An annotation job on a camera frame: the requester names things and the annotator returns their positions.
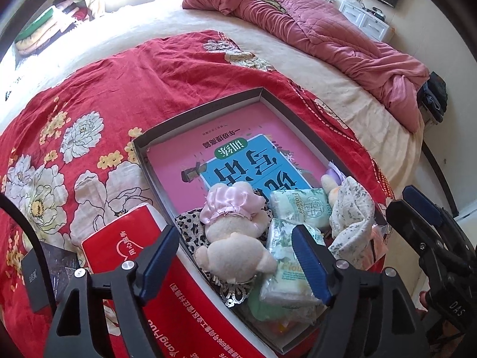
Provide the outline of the white floral scrunchie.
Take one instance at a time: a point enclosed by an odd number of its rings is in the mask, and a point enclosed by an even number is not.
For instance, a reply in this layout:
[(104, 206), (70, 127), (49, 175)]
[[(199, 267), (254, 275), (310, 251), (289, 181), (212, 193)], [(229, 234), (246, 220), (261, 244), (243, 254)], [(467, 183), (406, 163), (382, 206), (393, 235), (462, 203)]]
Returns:
[(328, 250), (337, 260), (362, 268), (374, 223), (374, 201), (353, 177), (340, 185), (329, 223), (333, 242)]

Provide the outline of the green tissue pack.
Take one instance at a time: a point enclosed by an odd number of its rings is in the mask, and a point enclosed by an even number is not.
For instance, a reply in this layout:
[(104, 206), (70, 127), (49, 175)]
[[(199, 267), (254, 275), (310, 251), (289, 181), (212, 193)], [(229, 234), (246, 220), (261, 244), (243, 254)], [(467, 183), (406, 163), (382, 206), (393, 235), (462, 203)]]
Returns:
[(288, 308), (321, 305), (314, 296), (293, 251), (292, 232), (296, 224), (273, 218), (268, 229), (266, 248), (277, 262), (276, 271), (264, 276), (260, 300)]
[(269, 204), (278, 219), (307, 224), (321, 231), (329, 227), (332, 208), (322, 188), (273, 191)]

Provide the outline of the beige plush toy purple bow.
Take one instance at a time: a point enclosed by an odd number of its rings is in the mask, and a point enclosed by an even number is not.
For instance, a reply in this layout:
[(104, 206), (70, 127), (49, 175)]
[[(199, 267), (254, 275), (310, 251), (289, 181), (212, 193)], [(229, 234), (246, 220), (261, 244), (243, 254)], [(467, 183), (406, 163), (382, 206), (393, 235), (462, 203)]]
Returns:
[(346, 175), (333, 162), (329, 162), (325, 174), (321, 177), (321, 185), (331, 207), (334, 206), (340, 186), (345, 179)]

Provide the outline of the plush toy pink dress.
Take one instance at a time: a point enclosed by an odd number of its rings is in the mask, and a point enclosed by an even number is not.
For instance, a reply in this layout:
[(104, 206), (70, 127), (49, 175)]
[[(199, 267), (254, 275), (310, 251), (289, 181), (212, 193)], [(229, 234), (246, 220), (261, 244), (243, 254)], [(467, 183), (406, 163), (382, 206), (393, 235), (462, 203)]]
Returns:
[(274, 273), (277, 262), (259, 240), (271, 223), (265, 203), (245, 181), (209, 188), (200, 213), (209, 244), (195, 250), (197, 265), (229, 284)]

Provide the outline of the small snack packets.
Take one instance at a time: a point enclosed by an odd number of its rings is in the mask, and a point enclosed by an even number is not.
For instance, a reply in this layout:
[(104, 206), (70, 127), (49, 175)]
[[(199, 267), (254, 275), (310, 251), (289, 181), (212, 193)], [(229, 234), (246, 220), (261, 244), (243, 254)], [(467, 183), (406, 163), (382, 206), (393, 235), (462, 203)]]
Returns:
[(266, 321), (272, 324), (272, 329), (279, 334), (284, 334), (296, 325), (313, 326), (325, 309), (322, 305), (287, 308), (293, 310), (292, 322)]

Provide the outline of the black cube box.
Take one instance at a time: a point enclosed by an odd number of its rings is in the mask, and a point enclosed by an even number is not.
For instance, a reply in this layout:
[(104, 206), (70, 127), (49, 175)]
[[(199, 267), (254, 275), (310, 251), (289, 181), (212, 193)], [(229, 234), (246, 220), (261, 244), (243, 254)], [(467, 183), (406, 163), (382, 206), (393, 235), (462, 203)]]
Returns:
[[(74, 276), (74, 271), (80, 268), (78, 256), (73, 251), (61, 249), (49, 243), (41, 242), (41, 246), (48, 268), (52, 292), (58, 303), (69, 281)], [(38, 313), (49, 307), (49, 299), (44, 280), (41, 278), (41, 268), (35, 251), (27, 252), (21, 261), (21, 266), (30, 307), (34, 313)]]

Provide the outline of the mint green round puff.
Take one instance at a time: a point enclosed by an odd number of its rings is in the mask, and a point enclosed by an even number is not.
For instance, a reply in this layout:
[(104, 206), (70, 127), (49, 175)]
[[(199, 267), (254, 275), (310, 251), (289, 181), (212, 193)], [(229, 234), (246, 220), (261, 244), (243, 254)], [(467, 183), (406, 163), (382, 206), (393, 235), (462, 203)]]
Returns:
[(247, 307), (254, 319), (260, 322), (280, 321), (292, 322), (293, 310), (279, 305), (270, 305), (260, 300), (260, 288), (254, 287), (248, 298)]

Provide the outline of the leopard print fabric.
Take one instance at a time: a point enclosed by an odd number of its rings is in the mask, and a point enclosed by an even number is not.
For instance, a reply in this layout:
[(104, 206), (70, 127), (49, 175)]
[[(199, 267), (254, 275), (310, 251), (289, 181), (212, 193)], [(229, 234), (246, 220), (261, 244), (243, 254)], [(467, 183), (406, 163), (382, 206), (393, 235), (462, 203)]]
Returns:
[(251, 221), (245, 217), (221, 217), (207, 227), (200, 209), (175, 218), (185, 248), (207, 281), (229, 308), (242, 304), (260, 274), (274, 273), (277, 262), (260, 240), (271, 216), (262, 210)]

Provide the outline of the red floral bedsheet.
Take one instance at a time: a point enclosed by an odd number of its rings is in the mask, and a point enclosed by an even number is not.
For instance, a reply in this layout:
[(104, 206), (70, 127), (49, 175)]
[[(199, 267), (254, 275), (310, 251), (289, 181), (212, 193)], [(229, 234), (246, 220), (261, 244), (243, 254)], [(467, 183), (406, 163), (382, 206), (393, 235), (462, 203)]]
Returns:
[(318, 98), (207, 30), (154, 39), (77, 70), (34, 96), (1, 134), (1, 188), (39, 238), (84, 238), (153, 201), (133, 139), (202, 104), (262, 87), (316, 132), (371, 195), (391, 187), (367, 149)]

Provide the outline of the flat cardboard tray box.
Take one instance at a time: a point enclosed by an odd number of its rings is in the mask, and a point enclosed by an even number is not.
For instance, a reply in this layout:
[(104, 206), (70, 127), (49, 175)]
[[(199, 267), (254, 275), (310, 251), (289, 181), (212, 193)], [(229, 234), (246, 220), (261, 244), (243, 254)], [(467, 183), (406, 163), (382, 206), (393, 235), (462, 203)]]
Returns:
[(336, 167), (359, 180), (375, 201), (385, 179), (350, 129), (301, 93), (299, 116), (264, 88), (203, 104), (154, 126), (133, 149), (164, 218), (179, 218), (205, 203), (216, 183), (249, 183), (263, 197), (275, 190), (318, 188)]

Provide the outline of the dark clothes pile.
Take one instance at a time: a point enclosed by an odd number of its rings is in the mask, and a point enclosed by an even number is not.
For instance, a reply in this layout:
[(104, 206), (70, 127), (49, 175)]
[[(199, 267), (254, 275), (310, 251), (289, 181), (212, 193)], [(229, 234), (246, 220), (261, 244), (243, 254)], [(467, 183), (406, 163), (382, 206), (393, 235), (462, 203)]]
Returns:
[(433, 71), (429, 79), (419, 88), (417, 101), (430, 113), (434, 121), (440, 124), (448, 104), (447, 87), (443, 78)]

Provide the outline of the pink and blue book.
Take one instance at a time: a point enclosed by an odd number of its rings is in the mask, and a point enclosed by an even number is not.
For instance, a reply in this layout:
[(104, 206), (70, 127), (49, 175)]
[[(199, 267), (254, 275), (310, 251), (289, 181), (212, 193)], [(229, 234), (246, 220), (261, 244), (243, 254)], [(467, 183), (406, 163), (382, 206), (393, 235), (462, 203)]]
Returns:
[(174, 215), (202, 207), (216, 183), (245, 181), (264, 196), (319, 188), (328, 163), (261, 101), (160, 141), (146, 157)]

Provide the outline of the white drawer cabinet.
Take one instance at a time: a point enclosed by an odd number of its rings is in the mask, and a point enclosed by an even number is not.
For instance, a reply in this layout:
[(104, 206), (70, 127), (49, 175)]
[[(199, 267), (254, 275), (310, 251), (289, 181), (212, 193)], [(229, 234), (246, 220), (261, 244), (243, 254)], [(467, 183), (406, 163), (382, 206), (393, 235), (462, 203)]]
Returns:
[(390, 25), (351, 2), (341, 2), (339, 11), (374, 41), (389, 43), (394, 36), (394, 29)]

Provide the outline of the pink quilted duvet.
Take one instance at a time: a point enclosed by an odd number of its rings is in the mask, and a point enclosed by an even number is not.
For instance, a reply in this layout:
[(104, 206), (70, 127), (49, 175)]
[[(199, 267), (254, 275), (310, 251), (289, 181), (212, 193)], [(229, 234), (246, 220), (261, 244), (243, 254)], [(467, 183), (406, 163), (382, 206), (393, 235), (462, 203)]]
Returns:
[(184, 0), (183, 7), (238, 17), (325, 61), (369, 91), (409, 132), (418, 132), (416, 95), (429, 77), (422, 62), (371, 40), (329, 2), (276, 1), (285, 13), (260, 0)]

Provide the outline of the stack of folded blankets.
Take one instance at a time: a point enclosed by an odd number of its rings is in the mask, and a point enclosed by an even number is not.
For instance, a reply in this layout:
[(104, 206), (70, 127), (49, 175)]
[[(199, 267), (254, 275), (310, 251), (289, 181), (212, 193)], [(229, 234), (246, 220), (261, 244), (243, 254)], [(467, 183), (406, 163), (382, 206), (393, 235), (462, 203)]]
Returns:
[(15, 38), (18, 55), (28, 57), (41, 53), (59, 37), (90, 18), (85, 2), (54, 0), (36, 20), (30, 23)]

